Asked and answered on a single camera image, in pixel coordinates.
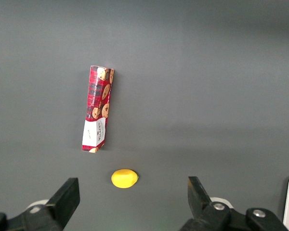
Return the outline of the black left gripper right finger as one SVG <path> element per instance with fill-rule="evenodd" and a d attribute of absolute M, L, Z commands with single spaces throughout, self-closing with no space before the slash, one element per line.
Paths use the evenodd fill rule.
<path fill-rule="evenodd" d="M 286 231 L 270 210 L 249 208 L 245 214 L 210 199 L 198 177 L 188 178 L 188 203 L 193 214 L 182 231 Z"/>

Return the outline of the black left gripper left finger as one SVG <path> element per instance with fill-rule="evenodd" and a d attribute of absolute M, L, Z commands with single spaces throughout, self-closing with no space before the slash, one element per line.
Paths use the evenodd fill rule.
<path fill-rule="evenodd" d="M 0 212 L 0 231 L 62 231 L 79 203 L 79 180 L 69 178 L 44 205 L 33 205 L 12 219 Z"/>

